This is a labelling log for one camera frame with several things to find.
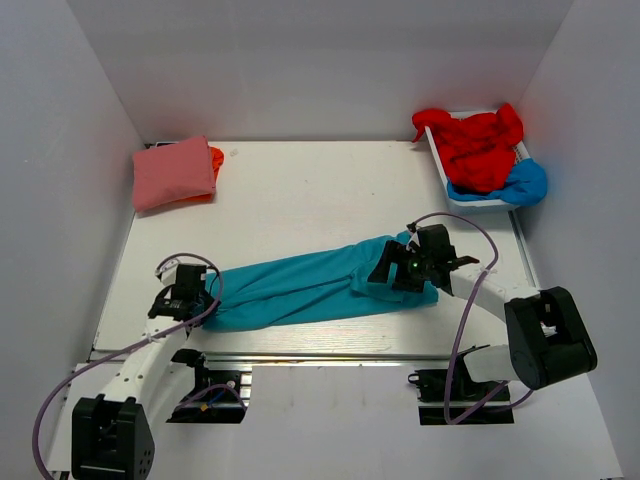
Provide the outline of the teal t-shirt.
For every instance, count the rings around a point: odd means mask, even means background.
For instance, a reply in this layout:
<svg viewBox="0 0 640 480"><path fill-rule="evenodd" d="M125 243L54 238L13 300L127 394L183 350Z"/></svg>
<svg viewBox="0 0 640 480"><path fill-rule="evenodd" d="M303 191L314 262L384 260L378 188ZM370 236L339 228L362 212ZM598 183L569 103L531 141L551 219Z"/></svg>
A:
<svg viewBox="0 0 640 480"><path fill-rule="evenodd" d="M439 295L430 284L421 293L397 291L368 277L391 237L210 274L206 286L221 290L221 304L204 322L210 332L240 332L394 313L428 307Z"/></svg>

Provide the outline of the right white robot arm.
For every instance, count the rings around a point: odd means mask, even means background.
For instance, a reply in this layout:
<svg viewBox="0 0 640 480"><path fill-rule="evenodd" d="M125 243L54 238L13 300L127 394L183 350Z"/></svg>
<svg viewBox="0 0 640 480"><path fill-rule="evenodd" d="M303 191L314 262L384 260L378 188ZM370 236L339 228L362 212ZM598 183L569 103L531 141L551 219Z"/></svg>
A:
<svg viewBox="0 0 640 480"><path fill-rule="evenodd" d="M464 299L505 323L505 345L462 354L475 383L519 381L531 390L597 367L591 338L570 292L509 284L471 256L458 256L442 224L411 228L406 244L385 243L368 277L397 291L420 293L426 284Z"/></svg>

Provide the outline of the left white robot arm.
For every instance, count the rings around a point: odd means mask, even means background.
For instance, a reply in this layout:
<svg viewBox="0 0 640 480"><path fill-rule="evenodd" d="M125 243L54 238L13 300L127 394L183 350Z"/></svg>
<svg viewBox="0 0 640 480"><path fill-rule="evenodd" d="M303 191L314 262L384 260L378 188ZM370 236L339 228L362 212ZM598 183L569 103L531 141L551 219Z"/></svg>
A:
<svg viewBox="0 0 640 480"><path fill-rule="evenodd" d="M165 262L156 270L163 289L153 300L143 345L93 398L78 400L71 415L74 479L146 479L154 457L153 431L192 393L204 354L185 347L188 322L213 311L206 287L212 268Z"/></svg>

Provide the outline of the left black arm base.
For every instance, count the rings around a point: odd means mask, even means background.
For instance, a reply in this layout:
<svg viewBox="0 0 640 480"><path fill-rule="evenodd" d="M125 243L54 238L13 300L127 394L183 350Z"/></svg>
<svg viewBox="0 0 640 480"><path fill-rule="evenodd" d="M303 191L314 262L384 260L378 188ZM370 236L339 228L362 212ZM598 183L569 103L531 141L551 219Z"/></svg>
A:
<svg viewBox="0 0 640 480"><path fill-rule="evenodd" d="M188 367L194 384L168 423L238 425L244 420L251 394L250 367L209 361L193 349L179 350L172 360Z"/></svg>

